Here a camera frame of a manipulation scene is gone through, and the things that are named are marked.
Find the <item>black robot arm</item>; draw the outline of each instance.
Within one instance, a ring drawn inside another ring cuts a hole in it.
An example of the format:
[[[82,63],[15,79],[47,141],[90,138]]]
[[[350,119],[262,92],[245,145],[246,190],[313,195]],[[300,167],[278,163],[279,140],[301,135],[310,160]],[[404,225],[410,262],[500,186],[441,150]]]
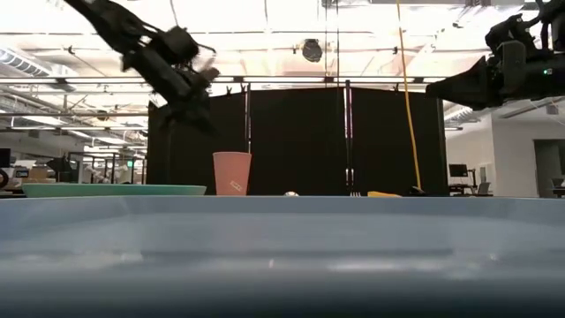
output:
[[[511,16],[493,26],[485,37],[492,51],[469,71],[430,84],[426,94],[474,110],[498,107],[506,101],[565,95],[565,0],[536,1],[539,15],[530,21]],[[541,48],[530,27],[542,23]],[[552,27],[552,49],[548,27]]]
[[[167,123],[178,121],[212,133],[206,88],[220,73],[196,72],[192,60],[200,45],[183,28],[167,32],[151,26],[110,0],[65,0],[84,16],[98,35],[123,56],[123,71],[136,70],[168,105]]]

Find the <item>green plate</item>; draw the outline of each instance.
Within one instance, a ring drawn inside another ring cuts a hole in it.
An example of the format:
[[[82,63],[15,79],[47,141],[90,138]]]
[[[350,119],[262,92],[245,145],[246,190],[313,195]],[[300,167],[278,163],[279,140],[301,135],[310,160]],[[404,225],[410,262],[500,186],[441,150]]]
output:
[[[204,195],[203,185],[23,184],[28,198],[122,195]]]

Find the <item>plastic cup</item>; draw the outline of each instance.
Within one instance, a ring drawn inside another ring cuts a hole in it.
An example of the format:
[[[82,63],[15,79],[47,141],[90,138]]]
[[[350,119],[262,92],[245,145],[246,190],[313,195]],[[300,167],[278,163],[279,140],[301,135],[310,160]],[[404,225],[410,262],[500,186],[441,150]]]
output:
[[[217,152],[213,156],[216,195],[247,195],[251,154]]]

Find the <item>black curtain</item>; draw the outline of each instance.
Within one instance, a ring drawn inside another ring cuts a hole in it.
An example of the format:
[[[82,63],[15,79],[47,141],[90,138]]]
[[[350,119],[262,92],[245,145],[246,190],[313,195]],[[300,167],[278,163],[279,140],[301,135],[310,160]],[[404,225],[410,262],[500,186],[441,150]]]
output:
[[[417,185],[404,92],[352,88],[354,191],[406,194]],[[422,189],[448,195],[443,109],[410,93]]]
[[[149,107],[148,184],[207,186],[207,194],[215,194],[212,154],[246,151],[245,95],[210,100],[210,120],[218,131],[216,136],[186,125],[174,125],[170,132],[165,131],[161,129],[165,112]]]
[[[343,90],[253,91],[252,195],[345,195]]]

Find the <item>chair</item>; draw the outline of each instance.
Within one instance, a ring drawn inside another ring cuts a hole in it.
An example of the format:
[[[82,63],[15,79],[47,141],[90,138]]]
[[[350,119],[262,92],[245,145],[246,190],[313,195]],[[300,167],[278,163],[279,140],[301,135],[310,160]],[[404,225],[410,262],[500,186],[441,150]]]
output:
[[[492,196],[491,194],[488,193],[488,189],[490,187],[491,187],[490,182],[481,182],[481,184],[478,185],[478,190],[475,196]]]
[[[491,197],[493,195],[488,193],[490,186],[490,182],[482,182],[476,192],[473,189],[473,194],[457,194],[454,197]]]
[[[565,181],[565,178],[551,178],[551,184],[554,188],[563,187],[563,181]]]

